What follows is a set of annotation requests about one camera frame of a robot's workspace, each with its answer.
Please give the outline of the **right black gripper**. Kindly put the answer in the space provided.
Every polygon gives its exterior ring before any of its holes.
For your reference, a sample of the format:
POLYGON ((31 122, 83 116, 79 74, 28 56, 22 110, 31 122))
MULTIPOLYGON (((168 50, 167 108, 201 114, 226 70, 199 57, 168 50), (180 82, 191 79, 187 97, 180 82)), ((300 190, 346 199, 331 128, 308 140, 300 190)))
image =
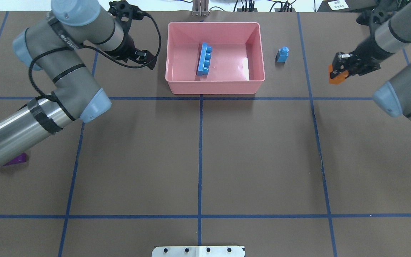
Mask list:
POLYGON ((347 70, 330 71, 331 80, 345 80, 353 75, 365 75, 381 69, 383 49, 381 49, 372 36, 362 41, 354 51, 349 54, 338 52, 336 63, 347 65, 347 70))

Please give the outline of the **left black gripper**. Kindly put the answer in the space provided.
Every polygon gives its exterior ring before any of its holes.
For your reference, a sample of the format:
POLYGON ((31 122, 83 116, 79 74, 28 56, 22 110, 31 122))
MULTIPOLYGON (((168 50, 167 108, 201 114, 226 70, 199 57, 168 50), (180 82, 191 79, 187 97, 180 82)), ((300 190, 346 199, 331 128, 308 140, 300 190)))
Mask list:
POLYGON ((138 50, 128 34, 124 34, 121 44, 116 49, 107 51, 107 54, 113 57, 114 60, 124 61, 125 63, 132 60, 143 67, 148 67, 150 70, 154 70, 158 60, 158 57, 150 51, 138 50))

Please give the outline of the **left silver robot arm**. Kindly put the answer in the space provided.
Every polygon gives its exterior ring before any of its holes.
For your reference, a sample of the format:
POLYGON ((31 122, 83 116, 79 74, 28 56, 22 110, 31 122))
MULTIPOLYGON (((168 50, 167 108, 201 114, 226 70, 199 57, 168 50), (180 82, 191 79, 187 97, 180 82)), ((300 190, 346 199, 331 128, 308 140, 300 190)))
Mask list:
POLYGON ((105 10, 97 0, 52 0, 44 19, 26 28, 12 43, 28 68, 38 95, 0 121, 0 167, 44 139, 81 120, 88 123, 108 111, 112 103, 78 55, 91 49, 125 68, 155 68, 158 50, 140 50, 129 34, 132 21, 151 19, 149 13, 125 0, 105 10))

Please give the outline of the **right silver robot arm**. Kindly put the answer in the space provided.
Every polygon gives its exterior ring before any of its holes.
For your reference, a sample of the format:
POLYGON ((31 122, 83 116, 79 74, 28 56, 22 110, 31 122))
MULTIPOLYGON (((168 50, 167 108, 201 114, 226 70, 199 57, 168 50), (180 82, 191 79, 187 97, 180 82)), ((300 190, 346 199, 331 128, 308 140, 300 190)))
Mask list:
MULTIPOLYGON (((354 75, 366 75, 411 44, 411 0, 377 0, 364 10, 356 23, 367 26, 370 34, 349 52, 338 52, 328 67, 329 83, 338 85, 354 75)), ((411 61, 383 83, 372 95, 375 104, 390 117, 404 116, 411 121, 411 61)))

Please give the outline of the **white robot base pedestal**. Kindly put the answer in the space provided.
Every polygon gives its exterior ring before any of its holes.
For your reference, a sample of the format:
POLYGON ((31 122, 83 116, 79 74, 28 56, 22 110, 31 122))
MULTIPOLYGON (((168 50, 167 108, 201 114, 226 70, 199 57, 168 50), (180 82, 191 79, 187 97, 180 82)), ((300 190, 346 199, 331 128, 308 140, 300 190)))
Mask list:
POLYGON ((246 257, 241 246, 165 246, 155 247, 152 257, 246 257))

